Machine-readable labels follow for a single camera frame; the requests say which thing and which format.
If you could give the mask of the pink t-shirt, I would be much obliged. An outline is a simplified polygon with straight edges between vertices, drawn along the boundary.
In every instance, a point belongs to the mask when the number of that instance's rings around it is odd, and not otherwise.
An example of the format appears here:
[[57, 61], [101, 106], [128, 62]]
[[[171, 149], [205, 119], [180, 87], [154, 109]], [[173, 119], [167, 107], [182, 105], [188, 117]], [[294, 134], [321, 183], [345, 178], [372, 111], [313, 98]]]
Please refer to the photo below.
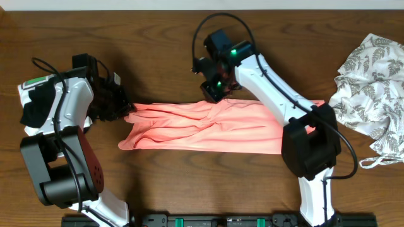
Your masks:
[[281, 153], [283, 127], [256, 100], [137, 103], [135, 107], [136, 111], [125, 117], [133, 128], [118, 144], [121, 150]]

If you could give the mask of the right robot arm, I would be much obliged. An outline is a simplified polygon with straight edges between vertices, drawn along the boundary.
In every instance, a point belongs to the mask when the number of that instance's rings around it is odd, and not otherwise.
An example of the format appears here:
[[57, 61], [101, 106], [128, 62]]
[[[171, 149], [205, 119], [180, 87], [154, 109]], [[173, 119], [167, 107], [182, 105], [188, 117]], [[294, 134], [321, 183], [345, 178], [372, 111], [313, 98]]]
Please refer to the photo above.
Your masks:
[[299, 179], [304, 223], [333, 226], [330, 186], [323, 182], [332, 176], [341, 151], [332, 108], [326, 103], [316, 106], [293, 90], [248, 41], [233, 44], [223, 30], [217, 30], [203, 45], [209, 56], [195, 59], [193, 70], [206, 79], [201, 85], [205, 98], [218, 103], [234, 90], [249, 90], [282, 127], [281, 154]]

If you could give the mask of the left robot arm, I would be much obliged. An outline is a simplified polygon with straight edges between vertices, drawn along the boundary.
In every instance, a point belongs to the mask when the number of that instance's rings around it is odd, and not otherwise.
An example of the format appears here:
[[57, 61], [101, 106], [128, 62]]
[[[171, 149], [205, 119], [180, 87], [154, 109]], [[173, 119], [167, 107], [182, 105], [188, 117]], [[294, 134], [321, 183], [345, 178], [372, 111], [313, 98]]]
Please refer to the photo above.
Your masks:
[[74, 55], [64, 72], [36, 57], [32, 63], [45, 76], [18, 86], [26, 134], [20, 151], [39, 201], [78, 213], [63, 218], [63, 226], [133, 226], [128, 204], [105, 187], [85, 136], [95, 121], [112, 122], [135, 110], [120, 77], [101, 77], [102, 62], [88, 54]]

